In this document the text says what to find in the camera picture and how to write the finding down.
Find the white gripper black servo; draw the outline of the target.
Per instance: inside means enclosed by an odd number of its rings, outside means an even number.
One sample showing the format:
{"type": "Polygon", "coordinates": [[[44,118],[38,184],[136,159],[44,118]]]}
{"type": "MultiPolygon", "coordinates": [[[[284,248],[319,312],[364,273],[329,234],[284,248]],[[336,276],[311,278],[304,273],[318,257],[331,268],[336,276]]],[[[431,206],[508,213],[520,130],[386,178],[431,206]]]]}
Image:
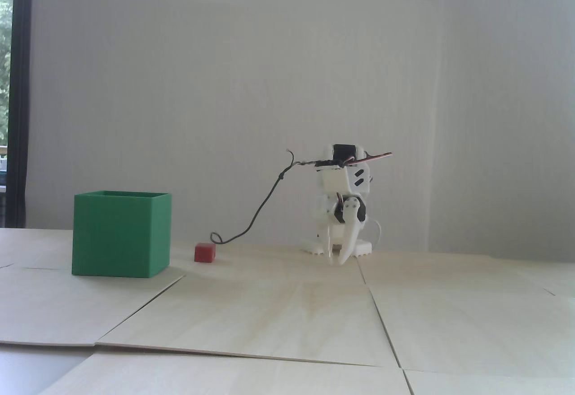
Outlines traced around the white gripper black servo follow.
{"type": "Polygon", "coordinates": [[[323,224],[327,226],[327,260],[333,264],[335,224],[343,224],[338,264],[344,264],[355,251],[357,238],[367,220],[366,205],[359,194],[323,194],[323,224]]]}

